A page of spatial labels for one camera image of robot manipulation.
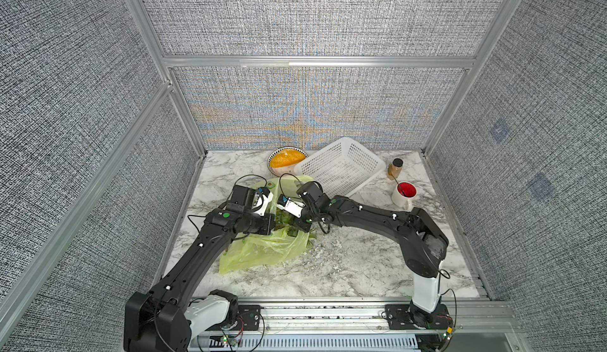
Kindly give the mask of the pineapple with green crown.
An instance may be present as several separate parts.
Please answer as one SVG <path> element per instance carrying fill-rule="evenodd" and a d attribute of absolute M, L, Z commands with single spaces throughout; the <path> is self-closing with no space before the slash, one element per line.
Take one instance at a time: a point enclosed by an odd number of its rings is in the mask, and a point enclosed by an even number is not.
<path fill-rule="evenodd" d="M 307 251 L 312 248 L 316 241 L 316 233 L 303 232 L 297 228 L 296 217 L 284 210 L 276 210 L 275 216 L 275 231 L 282 241 L 294 245 L 297 249 Z"/>

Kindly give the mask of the yellow-green avocado plastic bag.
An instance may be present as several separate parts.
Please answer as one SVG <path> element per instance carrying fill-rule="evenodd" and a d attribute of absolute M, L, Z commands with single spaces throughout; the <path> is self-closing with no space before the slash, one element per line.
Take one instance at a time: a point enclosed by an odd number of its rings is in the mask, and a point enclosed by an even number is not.
<path fill-rule="evenodd" d="M 268 181 L 268 188 L 273 193 L 273 200 L 267 208 L 267 212 L 276 215 L 277 201 L 280 194 L 288 197 L 297 195 L 297 189 L 312 177 L 300 175 L 296 177 L 284 176 Z M 234 271 L 243 271 L 262 265 L 277 265 L 294 260 L 307 251 L 297 249 L 294 245 L 282 241 L 275 230 L 270 235 L 262 236 L 251 234 L 246 238 L 240 237 L 234 241 L 226 252 L 219 258 L 219 273 L 226 275 Z"/>

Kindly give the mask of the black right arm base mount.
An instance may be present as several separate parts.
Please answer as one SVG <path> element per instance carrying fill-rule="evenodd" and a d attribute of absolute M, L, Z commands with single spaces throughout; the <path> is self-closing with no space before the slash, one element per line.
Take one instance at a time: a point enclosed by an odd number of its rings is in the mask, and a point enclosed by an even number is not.
<path fill-rule="evenodd" d="M 427 313 L 409 304 L 385 305 L 383 318 L 390 330 L 444 330 L 453 328 L 454 318 L 449 314 L 447 306 L 439 303 L 432 313 Z"/>

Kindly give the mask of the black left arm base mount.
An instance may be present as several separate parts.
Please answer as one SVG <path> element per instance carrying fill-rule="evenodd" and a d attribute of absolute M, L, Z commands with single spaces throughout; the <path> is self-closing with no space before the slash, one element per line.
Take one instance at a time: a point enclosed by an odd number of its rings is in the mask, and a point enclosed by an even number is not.
<path fill-rule="evenodd" d="M 262 331 L 261 309 L 262 307 L 259 305 L 239 305 L 233 321 L 226 320 L 205 328 L 195 328 L 194 321 L 192 321 L 191 329 L 195 335 L 207 331 Z"/>

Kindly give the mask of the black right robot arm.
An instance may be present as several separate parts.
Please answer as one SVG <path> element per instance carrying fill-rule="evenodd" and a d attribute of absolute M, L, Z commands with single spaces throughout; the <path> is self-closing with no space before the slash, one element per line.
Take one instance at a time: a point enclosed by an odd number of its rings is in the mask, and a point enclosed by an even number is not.
<path fill-rule="evenodd" d="M 317 183 L 297 189 L 303 210 L 297 220 L 300 229 L 311 224 L 353 227 L 389 238 L 399 244 L 406 266 L 414 273 L 414 309 L 431 314 L 439 305 L 439 276 L 449 240 L 422 208 L 388 211 L 357 203 L 348 197 L 328 197 Z"/>

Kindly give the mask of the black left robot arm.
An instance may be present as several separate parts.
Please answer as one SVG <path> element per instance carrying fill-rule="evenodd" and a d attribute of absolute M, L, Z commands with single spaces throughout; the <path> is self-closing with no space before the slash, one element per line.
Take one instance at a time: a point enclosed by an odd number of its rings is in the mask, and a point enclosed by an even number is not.
<path fill-rule="evenodd" d="M 272 228 L 273 219 L 267 213 L 272 200 L 267 187 L 234 185 L 226 202 L 205 216 L 199 235 L 172 270 L 148 292 L 136 292 L 127 301 L 124 350 L 186 351 L 201 332 L 237 325 L 236 295 L 213 290 L 202 301 L 191 299 L 213 262 L 238 234 Z"/>

